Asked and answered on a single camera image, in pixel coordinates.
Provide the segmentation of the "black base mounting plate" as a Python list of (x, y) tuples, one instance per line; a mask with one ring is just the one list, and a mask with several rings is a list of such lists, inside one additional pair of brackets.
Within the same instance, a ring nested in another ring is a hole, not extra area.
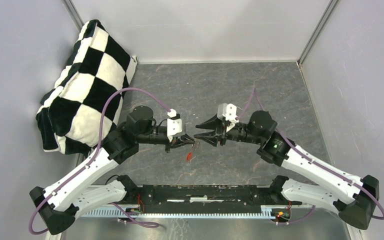
[(146, 214), (247, 214), (290, 201), (267, 185), (147, 184), (129, 188), (119, 204), (143, 207)]

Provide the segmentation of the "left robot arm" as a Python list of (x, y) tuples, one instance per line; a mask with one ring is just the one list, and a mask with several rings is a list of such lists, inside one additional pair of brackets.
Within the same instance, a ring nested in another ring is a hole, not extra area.
[(175, 110), (168, 114), (165, 122), (165, 125), (157, 124), (148, 106), (136, 107), (84, 162), (52, 185), (33, 188), (29, 195), (36, 207), (35, 213), (46, 225), (45, 231), (58, 235), (91, 210), (113, 202), (133, 203), (137, 190), (121, 180), (91, 191), (87, 188), (138, 153), (140, 144), (163, 145), (165, 151), (170, 152), (196, 142), (185, 133), (183, 121)]

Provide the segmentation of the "black white checkered blanket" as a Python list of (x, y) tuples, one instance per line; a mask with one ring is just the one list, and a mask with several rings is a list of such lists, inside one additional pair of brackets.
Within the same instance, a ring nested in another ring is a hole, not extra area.
[(117, 127), (124, 94), (137, 68), (126, 52), (93, 19), (84, 24), (54, 87), (35, 116), (45, 152), (87, 154)]

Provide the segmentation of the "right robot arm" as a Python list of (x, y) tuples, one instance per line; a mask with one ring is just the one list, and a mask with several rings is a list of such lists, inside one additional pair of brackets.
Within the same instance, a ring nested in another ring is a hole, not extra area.
[(269, 189), (269, 199), (275, 204), (288, 200), (302, 202), (329, 210), (341, 220), (360, 230), (367, 230), (379, 202), (380, 182), (372, 175), (360, 177), (342, 171), (305, 151), (275, 129), (277, 122), (269, 112), (252, 113), (247, 123), (230, 114), (215, 115), (196, 125), (205, 132), (195, 138), (216, 147), (226, 141), (259, 145), (256, 153), (269, 164), (298, 173), (314, 185), (278, 176)]

